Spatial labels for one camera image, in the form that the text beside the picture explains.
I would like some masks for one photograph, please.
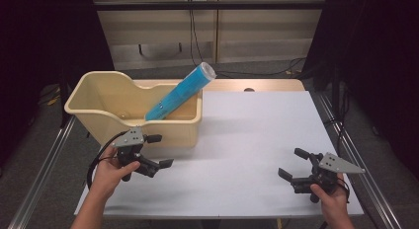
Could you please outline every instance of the human hand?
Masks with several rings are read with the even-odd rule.
[[[339,173],[338,178],[343,180],[343,174]],[[348,215],[347,196],[343,189],[337,187],[336,191],[329,195],[319,185],[313,184],[310,188],[321,199],[324,219],[331,228],[354,228]]]
[[[115,157],[118,149],[110,145],[102,154],[102,159],[96,169],[95,178],[90,187],[90,192],[107,200],[114,193],[115,188],[120,183],[121,178],[132,173],[139,167],[139,162],[134,161],[121,167],[120,162]]]

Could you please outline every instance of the white table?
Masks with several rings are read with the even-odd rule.
[[[308,92],[204,91],[203,100],[198,144],[190,149],[144,146],[145,157],[174,158],[173,166],[153,179],[133,174],[117,187],[105,216],[227,219],[321,214],[320,203],[312,203],[307,193],[294,193],[278,176],[280,167],[295,177],[310,174],[311,164],[293,153],[296,147],[336,153]],[[354,193],[349,201],[350,215],[364,213]]]

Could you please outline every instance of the plastic container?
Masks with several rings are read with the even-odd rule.
[[[202,119],[202,90],[165,119],[144,120],[145,114],[176,85],[140,87],[121,72],[89,72],[80,79],[64,108],[76,115],[101,145],[138,125],[144,134],[163,136],[161,142],[147,146],[192,147],[197,144]]]

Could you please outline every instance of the blue foam tube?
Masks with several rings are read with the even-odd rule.
[[[215,77],[212,67],[202,62],[145,115],[145,120],[163,119],[198,93]]]

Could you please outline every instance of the aluminum rail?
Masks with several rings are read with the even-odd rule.
[[[346,3],[324,1],[203,1],[203,2],[95,2],[93,4],[43,4],[44,9],[94,10],[94,11],[141,11],[141,10],[322,10],[356,6],[356,0]]]
[[[24,201],[18,208],[15,216],[13,217],[8,229],[24,229],[37,206],[38,200],[41,197],[42,190],[48,181],[52,172],[53,166],[58,159],[59,153],[67,140],[67,137],[73,127],[75,116],[72,115],[67,124],[58,131],[54,143],[52,144],[45,161],[42,164],[37,177],[35,178],[29,192],[25,196]]]
[[[330,119],[333,119],[334,114],[332,112],[332,105],[329,99],[324,94],[321,94],[319,96],[319,99],[328,117]],[[364,174],[360,174],[359,177],[365,189],[367,190],[367,193],[369,194],[371,200],[373,201],[373,204],[375,205],[377,212],[382,219],[382,222],[385,224],[385,227],[388,229],[402,228],[393,210],[391,209],[390,204],[388,203],[385,196],[382,194],[373,176],[370,174],[370,171],[368,170],[365,162],[363,161],[360,153],[358,152],[354,142],[352,141],[346,129],[342,129],[342,125],[336,121],[333,123],[333,127],[337,135],[339,135],[339,132],[342,132],[341,142],[352,163],[360,166],[361,168],[366,169],[366,172]]]

